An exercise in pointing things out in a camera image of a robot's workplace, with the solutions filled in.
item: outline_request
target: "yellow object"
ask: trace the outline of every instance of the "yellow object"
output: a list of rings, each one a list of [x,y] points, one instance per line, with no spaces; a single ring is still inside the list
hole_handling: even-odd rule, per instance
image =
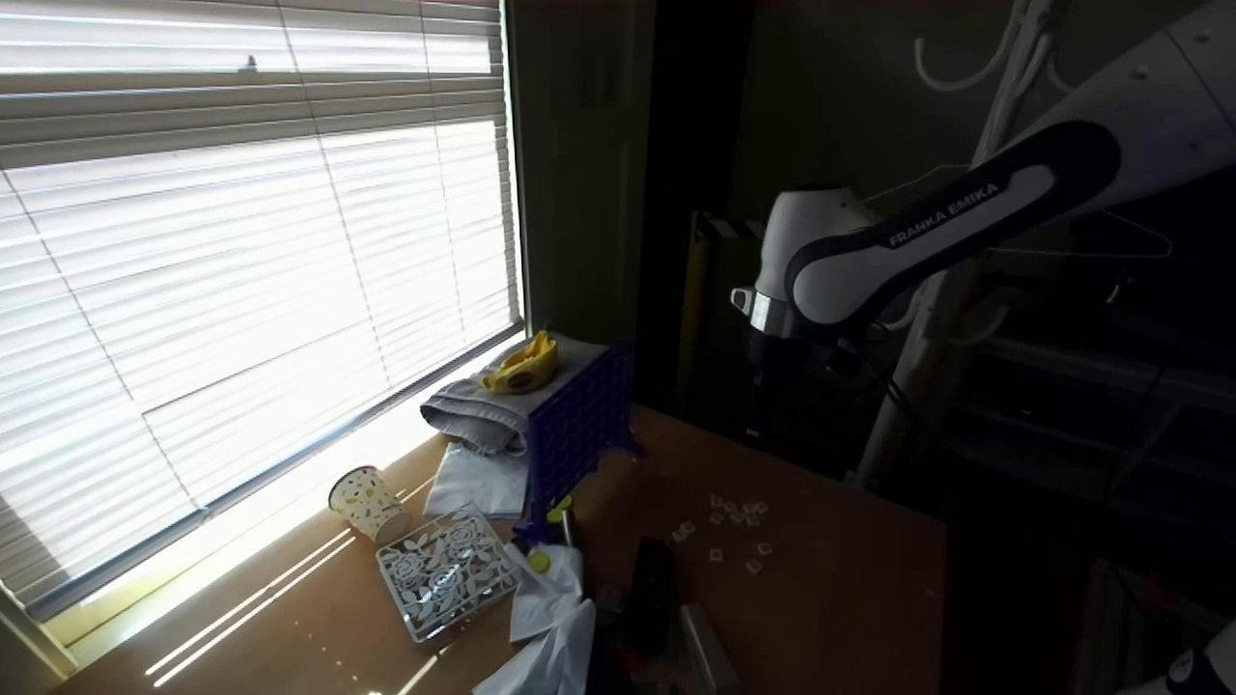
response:
[[[540,331],[527,348],[507,357],[498,369],[485,375],[481,385],[489,393],[508,396],[528,393],[545,386],[557,371],[557,341]]]
[[[536,574],[545,574],[549,571],[549,555],[533,550],[528,554],[528,566]]]
[[[562,501],[557,503],[552,510],[545,512],[545,521],[549,523],[562,523],[562,510],[571,508],[571,496],[567,495],[562,497]]]

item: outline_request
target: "paper cup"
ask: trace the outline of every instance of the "paper cup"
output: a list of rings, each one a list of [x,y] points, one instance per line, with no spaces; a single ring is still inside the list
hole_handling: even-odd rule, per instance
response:
[[[399,538],[408,528],[408,512],[373,466],[355,469],[339,479],[330,488],[330,508],[378,545]]]

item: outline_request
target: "window blinds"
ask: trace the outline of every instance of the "window blinds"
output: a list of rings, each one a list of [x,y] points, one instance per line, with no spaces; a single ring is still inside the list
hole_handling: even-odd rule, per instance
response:
[[[497,2],[0,0],[31,615],[520,323]]]

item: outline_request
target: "wooden table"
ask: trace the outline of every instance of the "wooden table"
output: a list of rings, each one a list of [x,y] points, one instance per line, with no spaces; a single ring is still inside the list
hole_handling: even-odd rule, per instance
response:
[[[703,603],[744,693],[938,691],[943,523],[651,411],[637,408],[633,427],[649,456],[634,463],[611,454],[575,493],[592,579],[629,586],[639,538],[667,538],[690,519],[698,531],[679,549],[682,599]],[[386,471],[393,490],[419,488],[408,510],[423,508],[444,446],[436,438]],[[754,528],[712,526],[709,493],[763,500],[770,512]],[[414,644],[373,545],[347,532],[330,511],[319,513],[57,693],[467,693],[515,653],[507,643],[509,601],[445,648]],[[351,535],[357,539],[331,555]],[[774,552],[751,576],[743,564],[758,542]],[[709,563],[709,548],[724,550],[726,560]],[[151,665],[286,573],[182,658],[261,610],[154,689],[178,662],[146,675]]]

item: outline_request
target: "window sill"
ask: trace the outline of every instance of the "window sill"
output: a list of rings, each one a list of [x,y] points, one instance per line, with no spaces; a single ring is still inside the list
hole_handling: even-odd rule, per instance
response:
[[[480,370],[517,334],[349,434],[246,500],[46,623],[68,646],[78,669],[153,623],[213,581],[326,507],[330,487],[349,470],[386,469],[435,430],[420,404],[441,386]],[[405,500],[410,491],[397,491]]]

